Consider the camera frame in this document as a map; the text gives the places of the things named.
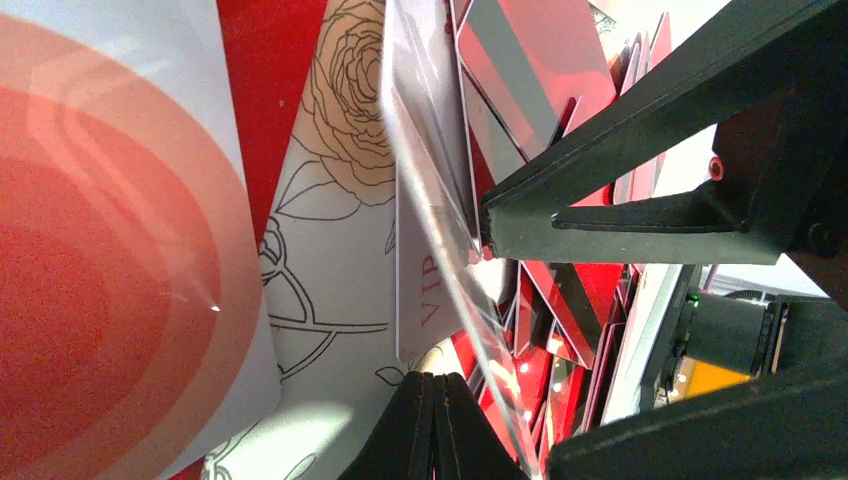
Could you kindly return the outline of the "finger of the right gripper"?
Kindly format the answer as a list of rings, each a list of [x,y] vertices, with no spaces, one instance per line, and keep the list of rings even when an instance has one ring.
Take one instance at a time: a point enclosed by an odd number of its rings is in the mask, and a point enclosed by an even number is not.
[[[557,444],[551,479],[844,479],[847,363],[825,360]]]
[[[846,3],[731,1],[488,193],[483,238],[550,263],[830,260],[846,142]]]

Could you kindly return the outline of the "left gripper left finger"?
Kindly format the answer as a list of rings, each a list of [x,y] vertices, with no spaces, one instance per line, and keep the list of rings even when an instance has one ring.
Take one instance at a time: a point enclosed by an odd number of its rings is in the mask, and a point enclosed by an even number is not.
[[[434,375],[408,373],[339,480],[430,479]]]

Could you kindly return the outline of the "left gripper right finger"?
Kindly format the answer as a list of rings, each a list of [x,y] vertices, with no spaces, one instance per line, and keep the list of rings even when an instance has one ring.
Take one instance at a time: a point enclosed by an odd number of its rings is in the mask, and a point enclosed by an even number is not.
[[[436,479],[525,479],[465,380],[434,377],[433,469]]]

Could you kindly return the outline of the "white card with red print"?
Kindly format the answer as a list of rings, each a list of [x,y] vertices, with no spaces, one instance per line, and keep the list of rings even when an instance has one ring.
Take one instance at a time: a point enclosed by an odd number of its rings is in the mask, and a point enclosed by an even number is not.
[[[483,257],[450,1],[386,4],[381,102],[399,178],[468,333],[524,474],[543,474],[495,302],[474,277]]]

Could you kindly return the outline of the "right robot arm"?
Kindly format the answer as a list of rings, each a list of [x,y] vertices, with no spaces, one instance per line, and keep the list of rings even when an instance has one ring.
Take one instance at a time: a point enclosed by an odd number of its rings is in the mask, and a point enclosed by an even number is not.
[[[847,5],[732,1],[486,194],[493,253],[678,265],[637,413],[552,479],[847,474]]]

